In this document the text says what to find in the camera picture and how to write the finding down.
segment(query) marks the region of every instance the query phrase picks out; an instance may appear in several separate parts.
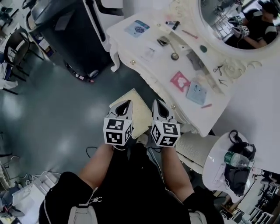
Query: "water bottle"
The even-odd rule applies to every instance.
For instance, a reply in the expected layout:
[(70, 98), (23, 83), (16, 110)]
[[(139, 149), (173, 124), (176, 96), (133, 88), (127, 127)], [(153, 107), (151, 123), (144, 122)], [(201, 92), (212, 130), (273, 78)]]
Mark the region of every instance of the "water bottle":
[(247, 157), (234, 152), (227, 152), (224, 156), (224, 162), (236, 168), (251, 169), (254, 165), (254, 162), (250, 161)]

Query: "concrete floor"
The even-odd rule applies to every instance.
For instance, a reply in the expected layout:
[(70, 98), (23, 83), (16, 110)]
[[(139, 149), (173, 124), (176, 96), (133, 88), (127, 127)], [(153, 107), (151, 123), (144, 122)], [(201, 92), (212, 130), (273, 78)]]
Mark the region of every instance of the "concrete floor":
[(0, 91), (0, 130), (8, 136), (13, 154), (21, 156), (21, 174), (78, 173), (89, 161), (86, 147), (104, 142), (103, 120), (112, 102), (133, 88), (150, 109), (158, 98), (124, 65), (116, 73), (108, 66), (88, 84), (32, 55), (28, 63), (28, 81), (19, 81), (14, 89), (19, 95)]

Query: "blue card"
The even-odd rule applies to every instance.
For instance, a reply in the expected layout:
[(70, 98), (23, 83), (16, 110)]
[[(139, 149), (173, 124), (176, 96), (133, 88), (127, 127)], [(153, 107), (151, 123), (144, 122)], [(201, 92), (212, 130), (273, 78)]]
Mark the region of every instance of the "blue card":
[(206, 100), (207, 90), (204, 89), (199, 83), (191, 82), (187, 98), (199, 105), (204, 105)]
[(124, 31), (128, 32), (133, 37), (138, 38), (149, 28), (150, 27), (147, 24), (141, 22), (140, 20), (136, 20), (129, 27), (125, 28)]

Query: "white round table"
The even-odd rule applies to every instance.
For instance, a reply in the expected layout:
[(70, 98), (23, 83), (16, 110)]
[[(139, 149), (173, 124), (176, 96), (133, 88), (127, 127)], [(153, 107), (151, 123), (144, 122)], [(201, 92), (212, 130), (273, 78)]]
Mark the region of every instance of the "white round table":
[[(238, 135), (244, 142), (248, 142), (242, 134), (239, 133)], [(242, 200), (244, 196), (236, 196), (236, 194), (234, 194), (234, 192), (224, 183), (224, 156), (232, 145), (233, 144), (229, 139), (229, 132), (219, 138), (206, 159), (202, 180), (208, 189), (225, 192), (231, 197), (232, 202), (236, 203)], [(254, 175), (251, 171), (246, 183), (244, 195), (249, 191), (254, 181)]]

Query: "paper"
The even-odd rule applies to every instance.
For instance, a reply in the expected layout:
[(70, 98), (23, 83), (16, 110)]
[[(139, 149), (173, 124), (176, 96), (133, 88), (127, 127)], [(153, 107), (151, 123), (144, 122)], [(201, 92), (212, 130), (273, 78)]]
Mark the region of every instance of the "paper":
[(128, 32), (130, 35), (132, 35), (135, 38), (140, 37), (144, 32), (146, 32), (150, 27), (141, 22), (140, 20), (136, 20), (133, 22), (130, 26), (125, 28), (125, 32)]
[(186, 97), (189, 100), (203, 106), (206, 100), (206, 95), (206, 89), (204, 89), (199, 83), (192, 82)]
[(191, 82), (182, 74), (177, 72), (176, 75), (170, 80), (181, 92), (184, 92), (185, 87), (190, 86)]
[(153, 42), (146, 42), (145, 46), (143, 47), (143, 53), (141, 54), (141, 58), (143, 58), (147, 62), (153, 61), (155, 58), (160, 56), (162, 53), (162, 47), (153, 43)]

